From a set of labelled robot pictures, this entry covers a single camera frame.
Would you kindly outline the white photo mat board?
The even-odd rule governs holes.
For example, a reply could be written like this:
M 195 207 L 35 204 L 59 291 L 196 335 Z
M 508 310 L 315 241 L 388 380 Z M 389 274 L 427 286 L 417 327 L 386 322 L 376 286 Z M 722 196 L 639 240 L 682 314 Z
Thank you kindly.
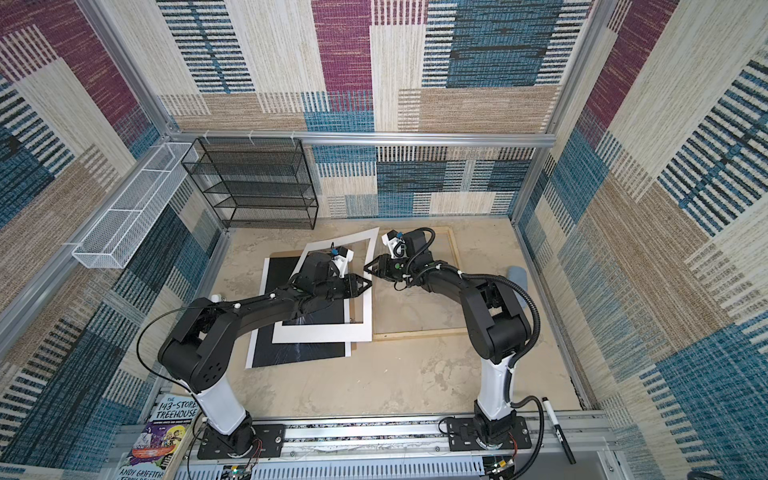
M 299 262 L 294 268 L 293 273 L 298 273 L 300 271 L 300 268 L 306 261 L 306 257 L 310 253 L 316 251 L 329 251 L 331 246 L 349 246 L 353 243 L 362 241 L 367 241 L 364 261 L 369 262 L 373 259 L 378 233 L 379 228 L 376 227 L 328 240 L 310 242 L 302 251 L 302 254 L 299 257 Z M 360 296 L 362 299 L 361 322 L 349 323 L 351 302 L 350 300 L 344 300 L 342 305 L 345 323 L 285 325 L 283 322 L 278 322 L 274 325 L 272 341 L 278 344 L 371 342 L 373 340 L 372 292 L 372 289 L 368 289 Z

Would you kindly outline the dark photo print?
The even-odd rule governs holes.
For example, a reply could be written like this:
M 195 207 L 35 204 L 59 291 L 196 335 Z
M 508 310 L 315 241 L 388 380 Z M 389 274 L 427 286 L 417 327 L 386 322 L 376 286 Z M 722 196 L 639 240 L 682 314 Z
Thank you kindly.
M 265 260 L 259 293 L 268 293 L 286 283 L 298 260 L 298 256 L 272 256 Z M 246 369 L 344 358 L 352 352 L 349 342 L 274 343 L 273 330 L 274 326 L 271 325 L 250 334 Z

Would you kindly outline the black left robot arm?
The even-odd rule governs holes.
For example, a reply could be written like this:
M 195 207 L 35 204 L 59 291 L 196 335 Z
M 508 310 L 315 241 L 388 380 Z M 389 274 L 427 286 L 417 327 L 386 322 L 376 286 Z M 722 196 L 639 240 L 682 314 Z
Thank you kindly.
M 342 271 L 346 259 L 340 252 L 308 254 L 297 272 L 262 295 L 218 302 L 201 297 L 177 310 L 181 317 L 159 348 L 157 361 L 167 379 L 187 390 L 207 418 L 201 459 L 244 458 L 258 448 L 252 416 L 227 380 L 236 341 L 372 288 L 365 276 Z

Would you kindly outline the light wooden picture frame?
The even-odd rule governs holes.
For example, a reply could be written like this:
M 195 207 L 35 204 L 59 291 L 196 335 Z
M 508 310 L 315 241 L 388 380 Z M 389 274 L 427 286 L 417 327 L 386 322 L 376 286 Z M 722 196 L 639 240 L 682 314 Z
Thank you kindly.
M 381 234 L 387 233 L 390 230 L 396 230 L 403 233 L 418 228 L 420 223 L 413 222 L 395 222 L 385 223 L 381 226 Z M 456 267 L 461 267 L 462 258 L 458 249 L 458 241 L 454 234 L 453 229 L 450 226 L 430 226 L 435 231 L 437 237 L 435 242 L 431 245 L 429 250 L 432 252 L 435 260 L 443 260 Z M 414 331 L 404 333 L 389 333 L 383 335 L 375 335 L 373 332 L 374 341 L 394 340 L 394 339 L 406 339 L 406 338 L 418 338 L 429 335 L 451 335 L 451 334 L 464 334 L 466 335 L 466 327 L 448 330 L 427 330 L 427 331 Z

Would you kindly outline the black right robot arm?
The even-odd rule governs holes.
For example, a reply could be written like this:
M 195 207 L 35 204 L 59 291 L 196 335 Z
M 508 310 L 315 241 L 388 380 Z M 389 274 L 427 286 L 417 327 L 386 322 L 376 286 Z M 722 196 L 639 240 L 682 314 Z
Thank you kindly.
M 470 274 L 433 258 L 436 232 L 420 227 L 382 235 L 387 252 L 364 271 L 404 288 L 418 287 L 461 306 L 468 337 L 482 360 L 473 427 L 481 448 L 497 449 L 509 438 L 520 402 L 513 401 L 516 364 L 535 346 L 541 318 L 531 296 L 508 278 Z

